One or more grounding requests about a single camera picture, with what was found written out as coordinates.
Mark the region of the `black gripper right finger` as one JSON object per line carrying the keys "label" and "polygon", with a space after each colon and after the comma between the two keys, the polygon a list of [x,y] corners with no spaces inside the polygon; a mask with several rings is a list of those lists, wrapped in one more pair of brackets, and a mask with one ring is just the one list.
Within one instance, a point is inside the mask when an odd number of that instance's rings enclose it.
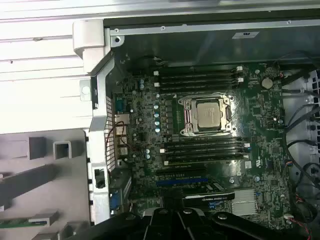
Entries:
{"label": "black gripper right finger", "polygon": [[206,218],[194,208],[178,212],[190,240],[310,240],[295,230],[273,230],[229,212]]}

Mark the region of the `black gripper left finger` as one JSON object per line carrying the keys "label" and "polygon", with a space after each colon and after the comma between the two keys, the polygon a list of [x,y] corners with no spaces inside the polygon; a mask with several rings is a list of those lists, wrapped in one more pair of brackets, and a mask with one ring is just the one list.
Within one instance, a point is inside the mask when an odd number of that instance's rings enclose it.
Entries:
{"label": "black gripper left finger", "polygon": [[151,208],[143,217],[124,212],[82,232],[83,240],[170,240],[173,212]]}

